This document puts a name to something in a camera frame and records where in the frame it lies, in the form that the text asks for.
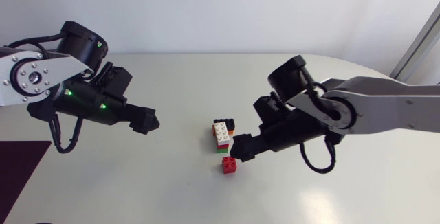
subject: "stacked lego bricks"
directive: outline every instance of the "stacked lego bricks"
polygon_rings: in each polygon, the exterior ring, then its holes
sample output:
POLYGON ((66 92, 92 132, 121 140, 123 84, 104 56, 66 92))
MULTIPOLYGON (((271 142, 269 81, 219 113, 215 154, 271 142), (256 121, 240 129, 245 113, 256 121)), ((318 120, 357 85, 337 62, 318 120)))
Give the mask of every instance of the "stacked lego bricks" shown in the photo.
POLYGON ((229 149, 230 137, 234 134, 235 123, 233 119, 214 120, 212 134, 217 139, 217 152, 227 153, 229 149))

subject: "white wall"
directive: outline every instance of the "white wall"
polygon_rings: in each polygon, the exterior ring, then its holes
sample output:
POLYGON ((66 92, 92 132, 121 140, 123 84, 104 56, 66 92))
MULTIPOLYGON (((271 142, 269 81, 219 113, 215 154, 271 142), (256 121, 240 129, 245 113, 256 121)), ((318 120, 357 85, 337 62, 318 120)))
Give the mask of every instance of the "white wall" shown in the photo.
POLYGON ((304 52, 389 74, 439 1, 0 0, 0 43, 73 20, 110 53, 304 52))

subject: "red lego brick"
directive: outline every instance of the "red lego brick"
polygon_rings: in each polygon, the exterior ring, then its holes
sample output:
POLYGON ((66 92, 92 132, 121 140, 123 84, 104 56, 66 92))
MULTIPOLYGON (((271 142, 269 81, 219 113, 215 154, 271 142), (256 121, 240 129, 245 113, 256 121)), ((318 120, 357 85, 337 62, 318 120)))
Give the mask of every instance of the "red lego brick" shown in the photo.
POLYGON ((228 149, 228 148, 229 148, 229 144, 217 145, 217 149, 228 149))
POLYGON ((235 158, 231 156, 223 157, 223 173, 233 173, 237 169, 237 163, 235 162, 235 158))

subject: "metal frame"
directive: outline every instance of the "metal frame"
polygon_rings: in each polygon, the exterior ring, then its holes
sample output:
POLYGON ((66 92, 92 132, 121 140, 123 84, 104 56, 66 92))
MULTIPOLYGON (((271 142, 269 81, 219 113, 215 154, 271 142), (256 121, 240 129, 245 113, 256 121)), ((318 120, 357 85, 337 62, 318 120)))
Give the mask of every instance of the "metal frame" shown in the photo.
POLYGON ((390 77, 406 82, 440 38, 440 2, 390 77))

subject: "black cable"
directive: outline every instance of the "black cable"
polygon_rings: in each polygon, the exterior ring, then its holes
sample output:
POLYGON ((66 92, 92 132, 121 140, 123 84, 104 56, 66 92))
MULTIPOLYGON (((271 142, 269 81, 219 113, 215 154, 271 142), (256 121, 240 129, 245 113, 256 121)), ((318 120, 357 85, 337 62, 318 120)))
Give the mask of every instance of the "black cable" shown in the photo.
POLYGON ((331 157, 330 166, 327 166, 326 168, 317 168, 314 165, 312 165, 305 153, 304 142, 300 143, 300 151, 302 158, 304 159, 304 162, 308 165, 310 169, 320 174, 331 172, 335 168, 335 164, 336 164, 336 150, 334 145, 336 141, 332 141, 331 138, 329 138, 329 136, 327 135, 325 136, 324 141, 325 141, 325 146, 327 147, 327 150, 329 151, 331 157))
POLYGON ((49 59, 49 54, 47 53, 47 50, 42 45, 40 45, 39 43, 32 43, 31 45, 40 49, 41 54, 43 55, 43 59, 49 59))
POLYGON ((331 119, 333 120, 339 120, 340 114, 337 111, 328 109, 318 98, 318 92, 314 90, 314 85, 318 85, 322 88, 322 90, 326 91, 327 89, 320 83, 314 82, 311 76, 307 73, 307 71, 304 69, 304 67, 300 68, 302 75, 304 76, 305 80, 307 81, 307 84, 305 85, 305 88, 307 90, 307 94, 309 95, 309 98, 313 105, 323 113, 327 114, 331 119))
POLYGON ((44 37, 36 37, 36 38, 25 38, 20 41, 15 41, 8 45, 9 48, 16 48, 18 46, 22 46, 25 44, 34 44, 34 43, 44 43, 44 42, 50 42, 55 41, 61 38, 64 38, 66 36, 66 33, 60 32, 59 34, 52 35, 52 36, 44 36, 44 37))
POLYGON ((67 146, 67 148, 63 148, 61 147, 61 128, 60 128, 60 120, 58 119, 58 115, 56 114, 54 119, 49 121, 50 133, 52 134, 52 138, 54 139, 54 145, 58 152, 68 153, 75 148, 76 142, 78 141, 78 137, 81 132, 82 125, 83 125, 83 119, 81 117, 78 117, 78 119, 76 120, 74 134, 70 139, 70 144, 69 146, 67 146))
MULTIPOLYGON (((318 92, 314 90, 314 86, 320 87, 324 92, 327 92, 327 88, 320 84, 319 82, 314 82, 311 76, 308 74, 308 72, 301 67, 300 68, 302 75, 304 76, 305 80, 307 81, 307 84, 305 85, 307 94, 309 95, 309 98, 313 105, 323 113, 326 113, 329 117, 331 117, 334 120, 340 119, 340 114, 337 111, 328 109, 320 100, 318 97, 318 92)), ((331 172, 335 168, 336 164, 336 150, 335 150, 335 144, 338 144, 340 140, 342 139, 342 136, 335 134, 335 135, 325 135, 324 142, 325 146, 327 147, 327 150, 330 154, 330 165, 326 168, 317 168, 314 165, 312 165, 307 158, 307 154, 305 152, 305 146, 304 142, 300 143, 300 152, 302 159, 304 159, 304 162, 307 164, 307 166, 312 169, 314 172, 325 174, 331 172)))

